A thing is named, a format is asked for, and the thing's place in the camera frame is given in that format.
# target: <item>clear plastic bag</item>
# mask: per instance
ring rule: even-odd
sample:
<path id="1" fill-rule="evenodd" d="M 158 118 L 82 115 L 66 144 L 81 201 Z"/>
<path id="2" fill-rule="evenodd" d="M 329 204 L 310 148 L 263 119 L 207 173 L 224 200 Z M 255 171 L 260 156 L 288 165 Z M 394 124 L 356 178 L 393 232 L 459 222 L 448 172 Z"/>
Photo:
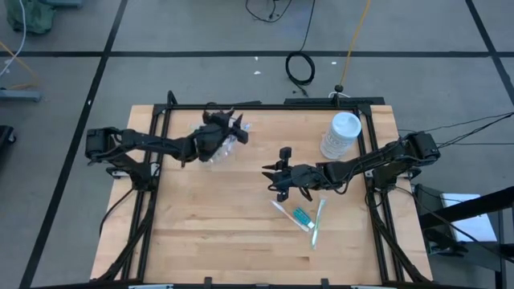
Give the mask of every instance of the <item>clear plastic bag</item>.
<path id="1" fill-rule="evenodd" d="M 233 118 L 233 117 L 230 119 L 230 126 L 234 123 L 235 120 L 236 119 Z M 194 131 L 195 129 L 199 128 L 200 125 L 202 125 L 202 124 L 199 124 L 197 126 L 191 126 L 192 131 Z M 241 124 L 241 128 L 244 129 L 245 131 L 248 131 L 248 129 L 250 129 L 250 126 L 251 126 L 250 123 Z M 207 164 L 219 163 L 220 161 L 224 160 L 226 157 L 230 156 L 230 154 L 235 149 L 235 143 L 236 142 L 237 142 L 237 137 L 229 135 L 223 141 L 222 146 L 216 151 L 216 153 L 214 153 L 214 155 L 206 163 Z"/>

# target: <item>black metal frame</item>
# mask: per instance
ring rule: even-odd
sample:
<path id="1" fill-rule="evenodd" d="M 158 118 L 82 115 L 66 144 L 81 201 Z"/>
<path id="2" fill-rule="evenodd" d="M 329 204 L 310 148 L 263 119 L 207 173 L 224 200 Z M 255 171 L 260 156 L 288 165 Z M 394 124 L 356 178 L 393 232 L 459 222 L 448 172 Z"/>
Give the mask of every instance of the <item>black metal frame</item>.
<path id="1" fill-rule="evenodd" d="M 423 195 L 426 191 L 433 196 L 425 199 Z M 414 193 L 418 196 L 420 202 L 425 207 L 429 208 L 435 214 L 448 222 L 464 220 L 481 214 L 494 212 L 498 214 L 498 242 L 479 242 L 479 244 L 476 244 L 475 242 L 456 242 L 453 238 L 448 237 L 450 227 L 443 226 L 445 223 L 434 217 L 433 214 L 420 214 L 422 212 L 422 208 L 418 206 L 418 213 L 420 214 L 419 222 L 422 230 L 424 230 L 426 241 L 435 242 L 443 247 L 448 246 L 449 251 L 443 252 L 443 255 L 447 257 L 461 258 L 465 262 L 494 271 L 496 288 L 507 288 L 507 272 L 504 265 L 505 261 L 500 256 L 484 250 L 480 245 L 499 252 L 505 257 L 514 257 L 514 244 L 506 244 L 503 234 L 503 210 L 512 208 L 512 204 L 514 203 L 514 186 L 494 193 L 483 194 L 482 197 L 469 201 L 462 201 L 446 208 L 443 208 L 441 203 L 437 201 L 439 194 L 442 192 L 436 189 L 431 189 L 424 185 L 416 185 Z"/>
<path id="2" fill-rule="evenodd" d="M 365 116 L 367 125 L 368 125 L 368 135 L 369 142 L 371 144 L 371 149 L 378 149 L 377 145 L 377 137 L 374 130 L 373 124 L 373 116 L 371 112 L 370 105 L 382 105 L 385 104 L 384 99 L 381 97 L 370 97 L 370 98 L 359 98 L 359 99 L 341 99 L 337 96 L 334 96 L 332 99 L 287 99 L 284 101 L 284 104 L 261 104 L 259 101 L 248 102 L 242 104 L 217 104 L 217 109 L 235 109 L 235 110 L 327 110 L 327 111 L 351 111 L 353 114 L 360 118 L 361 115 Z M 177 101 L 173 97 L 173 94 L 168 94 L 168 102 L 167 104 L 155 104 L 153 106 L 153 114 L 152 119 L 150 121 L 149 134 L 155 135 L 157 131 L 157 122 L 161 115 L 164 115 L 164 122 L 161 129 L 161 135 L 166 136 L 169 131 L 169 123 L 171 120 L 171 113 L 173 110 L 204 110 L 206 108 L 205 104 L 177 104 Z M 363 132 L 361 132 L 357 138 L 359 145 L 359 152 L 361 155 L 366 154 L 366 147 Z M 147 152 L 145 154 L 144 163 L 149 164 L 152 160 L 153 154 Z M 157 153 L 157 164 L 158 167 L 162 167 L 164 155 L 162 153 Z M 58 285 L 58 286 L 50 286 L 50 287 L 40 287 L 46 289 L 60 289 L 60 288 L 129 288 L 129 286 L 134 285 L 144 285 L 144 277 L 145 277 L 145 268 L 146 261 L 149 253 L 149 245 L 150 238 L 152 233 L 152 223 L 153 216 L 156 208 L 157 201 L 157 193 L 158 193 L 158 183 L 160 181 L 160 174 L 156 175 L 157 178 L 157 186 L 153 187 L 150 191 L 147 191 L 149 196 L 148 209 L 146 214 L 151 216 L 151 219 L 146 220 L 143 225 L 141 222 L 141 211 L 143 208 L 143 201 L 145 199 L 145 191 L 137 192 L 136 205 L 133 211 L 133 219 L 131 223 L 131 228 L 129 231 L 129 243 L 133 246 L 125 247 L 122 254 L 129 254 L 126 258 L 125 263 L 123 264 L 123 268 L 121 269 L 120 280 L 93 280 L 90 283 L 77 283 L 77 284 L 68 284 L 68 285 Z M 368 201 L 371 206 L 376 205 L 375 197 L 373 192 L 373 188 L 371 184 L 365 181 L 366 185 L 366 193 L 368 196 Z M 394 241 L 396 241 L 395 232 L 394 232 L 394 224 L 393 218 L 390 211 L 389 200 L 387 199 L 387 195 L 381 196 L 384 198 L 383 204 L 383 213 L 384 219 L 386 223 L 387 230 L 391 234 Z M 374 208 L 369 211 L 370 217 L 373 217 L 373 214 L 377 214 L 377 208 Z M 403 276 L 402 265 L 398 261 L 397 256 L 393 254 L 393 262 L 394 262 L 394 270 L 395 270 L 395 280 L 390 280 L 389 272 L 386 264 L 386 256 L 384 252 L 384 247 L 382 244 L 382 236 L 379 233 L 378 229 L 373 227 L 373 236 L 375 241 L 375 249 L 377 252 L 377 260 L 378 260 L 378 268 L 380 271 L 381 277 L 381 285 L 387 287 L 396 287 L 396 288 L 468 288 L 469 287 L 448 287 L 448 286 L 439 286 L 433 283 L 408 283 L 405 282 Z M 140 241 L 142 238 L 141 245 L 141 254 L 140 259 L 138 261 L 137 267 L 137 276 L 135 279 L 129 279 L 129 272 L 132 263 L 132 255 L 133 248 L 135 244 Z M 108 275 L 116 276 L 118 271 L 116 272 L 108 272 Z M 205 282 L 203 284 L 170 284 L 169 288 L 304 288 L 304 289 L 319 289 L 321 286 L 322 289 L 330 289 L 330 288 L 351 288 L 350 285 L 329 285 L 327 279 L 322 279 L 320 285 L 272 285 L 272 284 L 213 284 L 212 278 L 206 276 Z"/>
<path id="3" fill-rule="evenodd" d="M 260 104 L 260 103 L 245 103 L 245 104 L 217 104 L 216 108 L 219 109 L 235 109 L 235 110 L 345 110 L 351 111 L 357 116 L 359 116 L 359 112 L 363 112 L 365 114 L 366 121 L 368 122 L 368 134 L 369 139 L 371 141 L 372 149 L 378 149 L 377 146 L 377 138 L 374 131 L 373 119 L 371 116 L 370 105 L 372 104 L 385 104 L 384 99 L 381 97 L 371 97 L 371 98 L 359 98 L 359 99 L 340 99 L 338 97 L 334 97 L 332 99 L 288 99 L 284 101 L 284 104 Z M 175 99 L 168 98 L 167 104 L 155 104 L 153 107 L 153 115 L 152 120 L 150 122 L 150 135 L 155 135 L 157 130 L 157 122 L 162 113 L 165 115 L 165 121 L 162 127 L 162 136 L 167 135 L 169 129 L 169 120 L 171 116 L 171 112 L 173 110 L 203 110 L 205 109 L 205 104 L 177 104 Z M 364 137 L 362 133 L 358 137 L 358 144 L 360 148 L 361 155 L 366 154 L 365 152 L 365 144 Z M 149 163 L 151 159 L 152 153 L 145 153 L 145 163 Z M 159 167 L 162 166 L 162 154 L 157 154 L 157 163 Z M 157 182 L 159 182 L 160 174 L 157 176 Z M 371 192 L 373 188 L 366 186 L 367 191 Z M 152 191 L 150 191 L 150 200 L 149 202 L 157 199 L 157 191 L 158 187 Z M 134 207 L 133 219 L 131 222 L 130 234 L 129 238 L 133 237 L 139 221 L 141 219 L 141 210 L 143 207 L 143 199 L 145 192 L 138 191 L 137 192 L 137 202 Z M 384 200 L 385 204 L 389 205 L 387 200 L 387 196 L 385 196 Z M 393 218 L 390 212 L 389 206 L 384 206 L 384 214 L 385 214 L 385 222 L 390 230 L 391 234 L 394 236 L 394 227 L 393 227 Z M 152 226 L 150 225 L 148 229 L 145 231 L 145 235 L 143 236 L 143 242 L 141 245 L 141 256 L 138 263 L 137 268 L 137 279 L 144 280 L 145 277 L 145 267 L 146 267 L 146 259 L 148 258 L 150 237 L 151 237 Z M 378 256 L 378 266 L 381 274 L 381 281 L 386 282 L 389 281 L 388 278 L 388 270 L 386 265 L 385 253 L 381 241 L 381 235 L 378 231 L 373 228 L 373 235 L 375 241 L 375 247 L 377 250 Z M 403 270 L 397 261 L 396 257 L 394 258 L 395 271 L 396 271 L 396 280 L 405 281 L 403 278 Z M 125 263 L 122 271 L 122 279 L 128 279 L 130 267 L 132 263 L 132 256 L 130 256 Z"/>

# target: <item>floor tile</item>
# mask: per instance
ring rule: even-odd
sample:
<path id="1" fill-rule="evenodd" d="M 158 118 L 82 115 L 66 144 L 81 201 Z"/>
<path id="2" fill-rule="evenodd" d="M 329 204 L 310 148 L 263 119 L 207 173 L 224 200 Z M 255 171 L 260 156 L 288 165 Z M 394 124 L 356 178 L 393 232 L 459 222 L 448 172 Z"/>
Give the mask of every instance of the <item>floor tile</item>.
<path id="1" fill-rule="evenodd" d="M 475 0 L 474 3 L 496 50 L 514 51 L 514 2 Z"/>
<path id="2" fill-rule="evenodd" d="M 272 9 L 270 1 L 249 3 L 259 15 Z M 287 3 L 278 1 L 276 10 Z M 239 0 L 131 1 L 113 50 L 294 51 L 304 40 L 311 3 L 295 0 L 278 22 L 264 23 Z M 348 50 L 364 6 L 365 1 L 316 2 L 305 50 Z M 373 0 L 355 49 L 483 51 L 485 46 L 464 1 Z"/>
<path id="3" fill-rule="evenodd" d="M 120 0 L 88 0 L 82 8 L 58 8 L 46 35 L 27 35 L 24 51 L 103 51 Z M 17 50 L 22 33 L 14 32 L 0 5 L 0 40 Z"/>
<path id="4" fill-rule="evenodd" d="M 5 288 L 19 285 L 98 64 L 98 59 L 24 60 L 39 73 L 43 99 L 0 102 L 0 124 L 13 126 L 18 137 L 0 170 L 0 228 L 9 232 L 0 237 Z M 19 65 L 10 70 L 2 85 L 28 79 Z"/>

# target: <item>toothbrush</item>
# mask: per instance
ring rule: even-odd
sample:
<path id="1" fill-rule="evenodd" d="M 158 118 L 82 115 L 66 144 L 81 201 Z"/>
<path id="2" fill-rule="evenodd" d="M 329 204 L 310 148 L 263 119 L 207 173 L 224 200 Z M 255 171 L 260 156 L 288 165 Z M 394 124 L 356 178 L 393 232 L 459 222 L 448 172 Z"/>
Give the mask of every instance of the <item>toothbrush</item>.
<path id="1" fill-rule="evenodd" d="M 286 212 L 286 210 L 281 206 L 279 205 L 279 203 L 277 203 L 276 201 L 272 201 L 271 200 L 271 203 L 277 208 L 279 209 L 280 212 L 284 213 L 286 216 L 288 216 L 288 218 L 293 221 L 296 225 L 298 225 L 299 228 L 301 228 L 302 230 L 304 230 L 305 232 L 309 232 L 309 228 L 300 224 L 297 220 L 295 220 L 288 212 Z"/>

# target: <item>metal stand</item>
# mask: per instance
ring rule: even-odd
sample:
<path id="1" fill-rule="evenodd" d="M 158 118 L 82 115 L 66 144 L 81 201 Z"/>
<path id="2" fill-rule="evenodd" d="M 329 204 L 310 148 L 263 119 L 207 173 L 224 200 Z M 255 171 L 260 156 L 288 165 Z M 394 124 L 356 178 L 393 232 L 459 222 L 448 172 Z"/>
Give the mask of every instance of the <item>metal stand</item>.
<path id="1" fill-rule="evenodd" d="M 440 195 L 442 192 L 427 188 L 423 185 L 417 185 L 414 193 L 416 193 L 424 206 L 429 209 L 435 209 L 433 210 L 434 213 L 448 222 L 464 220 L 480 214 L 497 212 L 499 230 L 503 229 L 503 214 L 501 210 L 512 208 L 512 203 L 514 202 L 514 186 L 442 209 L 440 209 L 442 207 L 440 200 L 433 197 Z M 430 198 L 423 197 L 424 193 L 432 196 L 430 196 Z M 499 242 L 480 242 L 479 244 L 475 242 L 456 242 L 450 237 L 450 228 L 448 226 L 441 226 L 445 223 L 433 214 L 422 214 L 419 217 L 419 223 L 425 239 L 437 244 L 440 251 L 436 254 L 461 258 L 463 261 L 476 266 L 493 270 L 496 273 L 496 288 L 507 288 L 504 261 L 499 255 L 493 254 L 482 247 L 485 246 L 495 252 L 499 252 L 499 254 L 511 258 L 514 256 L 514 244 L 504 244 L 503 234 L 500 233 Z"/>

